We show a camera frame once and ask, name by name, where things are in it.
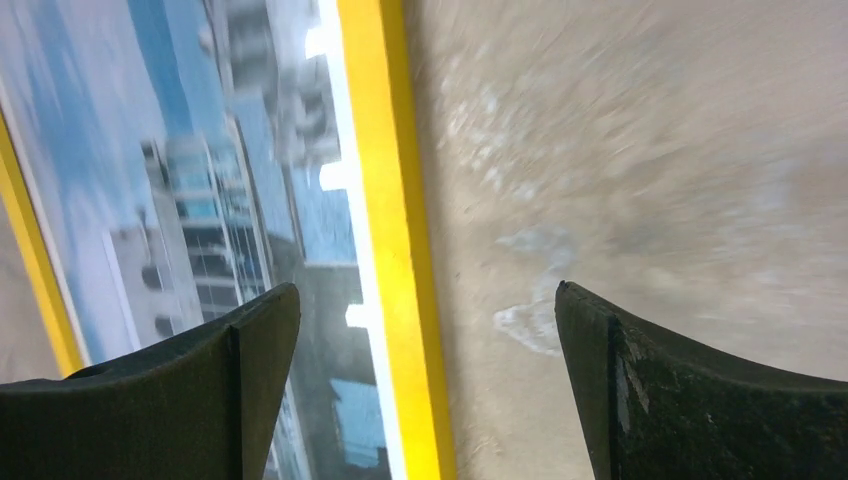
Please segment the building and sky photo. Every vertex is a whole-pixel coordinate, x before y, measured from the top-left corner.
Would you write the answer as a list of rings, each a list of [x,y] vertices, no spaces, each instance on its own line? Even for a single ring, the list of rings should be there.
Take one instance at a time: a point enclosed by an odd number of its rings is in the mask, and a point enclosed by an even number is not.
[[[5,1],[1,105],[71,349],[294,284],[268,479],[403,479],[334,1]]]

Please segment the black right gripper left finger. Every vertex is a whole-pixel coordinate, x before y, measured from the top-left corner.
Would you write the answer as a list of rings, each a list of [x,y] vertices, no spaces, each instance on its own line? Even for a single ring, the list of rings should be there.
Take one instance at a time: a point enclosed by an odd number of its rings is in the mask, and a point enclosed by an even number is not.
[[[259,479],[301,318],[293,284],[62,380],[1,388],[5,479]]]

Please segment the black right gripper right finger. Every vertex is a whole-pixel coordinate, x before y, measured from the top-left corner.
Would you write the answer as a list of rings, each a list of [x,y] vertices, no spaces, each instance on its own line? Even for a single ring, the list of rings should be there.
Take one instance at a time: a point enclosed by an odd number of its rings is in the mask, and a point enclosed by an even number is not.
[[[574,282],[555,317],[598,479],[843,479],[847,386],[717,350]]]

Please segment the yellow wooden picture frame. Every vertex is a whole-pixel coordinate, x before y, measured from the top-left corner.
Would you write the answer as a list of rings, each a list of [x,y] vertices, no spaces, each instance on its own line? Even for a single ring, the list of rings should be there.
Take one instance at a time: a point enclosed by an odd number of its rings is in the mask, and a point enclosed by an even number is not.
[[[438,329],[424,320],[421,304],[423,276],[430,270],[426,222],[421,205],[410,200],[408,188],[412,100],[408,78],[400,72],[405,47],[400,3],[334,2],[361,164],[381,339],[406,469],[403,479],[452,479],[456,468],[446,393],[435,385],[442,376]],[[57,281],[4,114],[3,121],[5,145],[12,150],[3,161],[8,181],[4,201],[11,215],[21,216],[15,230],[40,308],[48,316],[47,334],[62,380],[100,363],[83,365],[71,349],[70,323],[61,308]]]

